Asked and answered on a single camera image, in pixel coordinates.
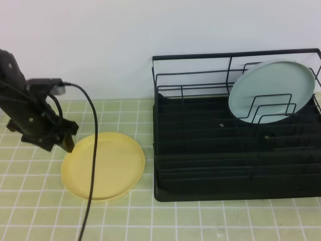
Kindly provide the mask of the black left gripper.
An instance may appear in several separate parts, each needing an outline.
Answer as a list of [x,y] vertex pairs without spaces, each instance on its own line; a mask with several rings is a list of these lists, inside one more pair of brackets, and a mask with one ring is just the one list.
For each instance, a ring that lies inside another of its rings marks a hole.
[[36,103],[26,100],[7,98],[7,115],[10,120],[7,129],[22,135],[21,141],[51,151],[54,145],[71,153],[74,149],[72,136],[77,134],[78,125],[75,121],[63,118],[58,100],[58,113],[51,108],[45,99]]

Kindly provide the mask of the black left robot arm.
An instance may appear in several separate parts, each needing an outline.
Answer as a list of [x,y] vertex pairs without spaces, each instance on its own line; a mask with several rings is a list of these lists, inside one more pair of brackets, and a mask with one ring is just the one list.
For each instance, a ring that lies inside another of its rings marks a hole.
[[26,80],[13,54],[1,50],[1,110],[10,118],[7,129],[20,133],[22,142],[73,151],[78,125],[63,117],[56,98],[65,92],[60,78]]

